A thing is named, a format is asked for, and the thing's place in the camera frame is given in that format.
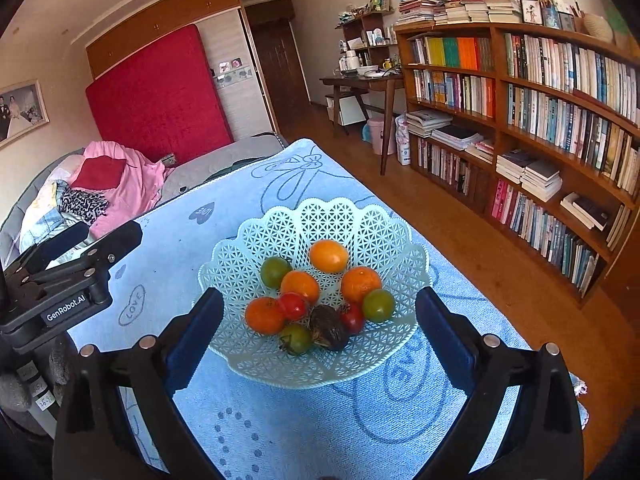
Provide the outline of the green tomato back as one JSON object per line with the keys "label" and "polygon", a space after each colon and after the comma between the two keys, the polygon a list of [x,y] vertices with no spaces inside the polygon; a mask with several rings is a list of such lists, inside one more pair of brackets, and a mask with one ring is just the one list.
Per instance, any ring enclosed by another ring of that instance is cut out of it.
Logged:
{"label": "green tomato back", "polygon": [[279,289],[282,280],[293,270],[291,263],[280,257],[269,257],[260,268],[260,278],[268,288]]}

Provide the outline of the small orange fruit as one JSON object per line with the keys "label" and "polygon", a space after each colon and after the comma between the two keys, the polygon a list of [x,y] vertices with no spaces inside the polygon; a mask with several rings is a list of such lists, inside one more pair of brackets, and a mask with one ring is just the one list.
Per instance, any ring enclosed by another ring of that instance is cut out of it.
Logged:
{"label": "small orange fruit", "polygon": [[244,321],[251,330],[264,336],[277,335],[286,324],[278,300],[271,297],[252,300],[245,309]]}

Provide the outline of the red tomato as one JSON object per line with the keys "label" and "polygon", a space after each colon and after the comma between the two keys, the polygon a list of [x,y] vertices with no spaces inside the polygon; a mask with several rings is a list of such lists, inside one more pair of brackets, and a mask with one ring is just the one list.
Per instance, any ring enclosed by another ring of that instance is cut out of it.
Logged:
{"label": "red tomato", "polygon": [[285,292],[278,298],[279,308],[288,322],[299,322],[308,314],[308,301],[297,292]]}
{"label": "red tomato", "polygon": [[349,336],[356,336],[362,331],[364,315],[359,304],[343,304],[337,313]]}

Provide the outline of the yellow-green tomato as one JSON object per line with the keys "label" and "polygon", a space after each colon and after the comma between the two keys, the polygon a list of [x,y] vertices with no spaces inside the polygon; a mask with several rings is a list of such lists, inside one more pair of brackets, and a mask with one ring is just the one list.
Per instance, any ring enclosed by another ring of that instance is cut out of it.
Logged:
{"label": "yellow-green tomato", "polygon": [[368,321],[383,323],[393,316],[395,304],[395,298],[390,292],[384,289],[375,289],[363,298],[361,310]]}

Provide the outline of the green tomato with stem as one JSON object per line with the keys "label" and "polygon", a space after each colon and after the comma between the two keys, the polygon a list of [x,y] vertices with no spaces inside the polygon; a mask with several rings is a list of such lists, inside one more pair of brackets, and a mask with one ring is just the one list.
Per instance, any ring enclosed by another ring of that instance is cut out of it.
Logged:
{"label": "green tomato with stem", "polygon": [[290,323],[279,334],[279,348],[290,356],[305,354],[314,344],[311,330],[302,324]]}

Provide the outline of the dark brown passion fruit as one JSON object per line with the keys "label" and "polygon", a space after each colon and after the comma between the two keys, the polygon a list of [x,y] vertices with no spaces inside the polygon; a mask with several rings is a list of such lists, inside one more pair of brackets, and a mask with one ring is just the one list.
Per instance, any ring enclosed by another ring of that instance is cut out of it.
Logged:
{"label": "dark brown passion fruit", "polygon": [[310,312],[309,328],[314,344],[330,351],[342,351],[349,336],[340,315],[330,306],[318,304]]}

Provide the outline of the orange tangerine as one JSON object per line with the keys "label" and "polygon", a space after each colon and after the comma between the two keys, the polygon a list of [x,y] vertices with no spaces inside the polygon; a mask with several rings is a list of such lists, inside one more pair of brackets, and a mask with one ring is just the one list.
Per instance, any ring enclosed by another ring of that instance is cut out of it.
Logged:
{"label": "orange tangerine", "polygon": [[361,304],[369,292],[382,288],[378,272],[367,266],[349,269],[341,280],[341,295],[348,304]]}

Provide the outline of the pink blanket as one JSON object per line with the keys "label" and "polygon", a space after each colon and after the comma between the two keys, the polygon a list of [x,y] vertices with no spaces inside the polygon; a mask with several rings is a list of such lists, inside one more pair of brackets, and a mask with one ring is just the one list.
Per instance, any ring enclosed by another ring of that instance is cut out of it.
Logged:
{"label": "pink blanket", "polygon": [[[167,176],[167,168],[162,162],[151,162],[137,150],[126,148],[113,141],[89,143],[82,154],[82,162],[86,158],[102,155],[125,159],[127,165],[117,188],[91,191],[103,194],[111,204],[106,215],[101,216],[92,226],[89,226],[89,232],[95,238],[100,238],[127,221],[153,209],[160,200],[160,191]],[[68,181],[69,184],[72,184],[78,176],[81,165]]]}

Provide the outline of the grey bed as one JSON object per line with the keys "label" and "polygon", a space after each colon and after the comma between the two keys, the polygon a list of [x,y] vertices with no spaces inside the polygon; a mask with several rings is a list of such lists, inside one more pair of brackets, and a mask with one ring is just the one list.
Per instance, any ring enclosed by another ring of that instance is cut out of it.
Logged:
{"label": "grey bed", "polygon": [[[256,159],[264,159],[279,153],[288,146],[283,136],[275,132],[258,133],[232,144],[218,148],[172,170],[167,177],[167,183],[160,192],[160,205],[173,200],[185,192],[197,188],[207,181],[214,180],[218,174],[232,172],[245,164],[251,164]],[[84,150],[70,152],[51,162],[43,168],[32,182],[27,185],[21,196],[9,210],[6,220],[1,227],[1,263],[8,266],[20,254],[20,232],[25,212],[36,199],[40,188],[46,182],[50,173],[60,166],[70,156],[80,156]]]}

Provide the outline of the framed wedding photo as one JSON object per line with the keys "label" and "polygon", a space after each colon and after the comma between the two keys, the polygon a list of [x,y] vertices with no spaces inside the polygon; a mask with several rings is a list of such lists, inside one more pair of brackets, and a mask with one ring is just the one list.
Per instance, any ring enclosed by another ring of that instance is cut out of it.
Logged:
{"label": "framed wedding photo", "polygon": [[37,79],[1,89],[1,147],[50,122]]}

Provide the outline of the orange fruit in basket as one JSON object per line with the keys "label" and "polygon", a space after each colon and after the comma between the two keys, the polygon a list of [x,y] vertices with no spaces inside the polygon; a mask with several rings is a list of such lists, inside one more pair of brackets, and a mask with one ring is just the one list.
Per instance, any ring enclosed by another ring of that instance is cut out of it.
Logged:
{"label": "orange fruit in basket", "polygon": [[285,274],[280,284],[280,294],[295,292],[313,306],[320,298],[321,290],[316,279],[302,270],[293,270]]}

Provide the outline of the yellow-orange fruit in basket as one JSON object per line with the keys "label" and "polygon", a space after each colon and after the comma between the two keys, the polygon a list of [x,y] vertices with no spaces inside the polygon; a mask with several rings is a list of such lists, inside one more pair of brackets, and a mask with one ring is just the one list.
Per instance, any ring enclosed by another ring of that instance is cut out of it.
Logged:
{"label": "yellow-orange fruit in basket", "polygon": [[318,240],[309,248],[309,261],[319,271],[327,274],[341,273],[349,259],[347,249],[335,240]]}

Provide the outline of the white lattice fruit basket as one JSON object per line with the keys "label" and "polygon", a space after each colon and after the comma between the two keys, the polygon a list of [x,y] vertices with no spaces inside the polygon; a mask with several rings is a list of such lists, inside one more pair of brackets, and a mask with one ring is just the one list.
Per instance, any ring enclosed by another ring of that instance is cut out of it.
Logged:
{"label": "white lattice fruit basket", "polygon": [[[270,257],[310,275],[319,286],[319,304],[334,309],[346,302],[344,275],[352,268],[370,269],[393,296],[393,313],[387,321],[366,322],[343,350],[313,348],[290,356],[277,337],[256,333],[244,320],[252,300],[278,294],[260,276]],[[270,386],[310,389],[354,379],[381,365],[416,331],[414,300],[431,283],[429,266],[408,224],[380,206],[360,207],[341,197],[310,198],[295,209],[273,207],[218,242],[198,270],[201,288],[216,288],[224,297],[224,318],[209,347],[236,374]]]}

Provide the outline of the white storage box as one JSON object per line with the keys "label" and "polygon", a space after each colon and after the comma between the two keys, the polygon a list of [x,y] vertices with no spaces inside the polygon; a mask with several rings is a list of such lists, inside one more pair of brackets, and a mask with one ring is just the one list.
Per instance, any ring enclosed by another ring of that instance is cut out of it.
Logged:
{"label": "white storage box", "polygon": [[[329,120],[334,122],[334,101],[333,96],[326,95],[326,112]],[[340,124],[342,126],[355,125],[357,122],[367,120],[360,108],[356,94],[342,93],[340,99]]]}

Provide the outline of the red mattress against wall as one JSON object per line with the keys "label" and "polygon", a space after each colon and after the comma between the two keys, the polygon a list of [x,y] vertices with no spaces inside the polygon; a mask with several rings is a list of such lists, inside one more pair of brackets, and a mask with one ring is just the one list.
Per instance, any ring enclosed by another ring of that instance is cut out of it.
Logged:
{"label": "red mattress against wall", "polygon": [[182,165],[233,142],[194,25],[115,65],[90,84],[86,96],[101,138],[152,162],[171,155]]}

